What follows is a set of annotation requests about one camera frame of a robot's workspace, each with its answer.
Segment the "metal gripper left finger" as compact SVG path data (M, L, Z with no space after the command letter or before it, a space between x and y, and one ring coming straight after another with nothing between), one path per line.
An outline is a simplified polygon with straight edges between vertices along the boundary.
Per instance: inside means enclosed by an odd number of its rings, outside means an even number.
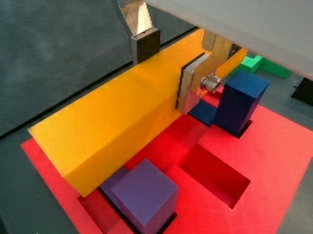
M149 59L160 50L160 30L152 25L148 5L143 0L110 0L124 26L133 63Z

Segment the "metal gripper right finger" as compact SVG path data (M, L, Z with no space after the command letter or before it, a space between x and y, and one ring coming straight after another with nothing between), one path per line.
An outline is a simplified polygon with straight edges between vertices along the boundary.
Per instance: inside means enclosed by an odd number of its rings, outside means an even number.
M242 62L242 48L209 31L203 34L201 49L204 52L180 69L175 108L181 114L207 92L217 90L221 79Z

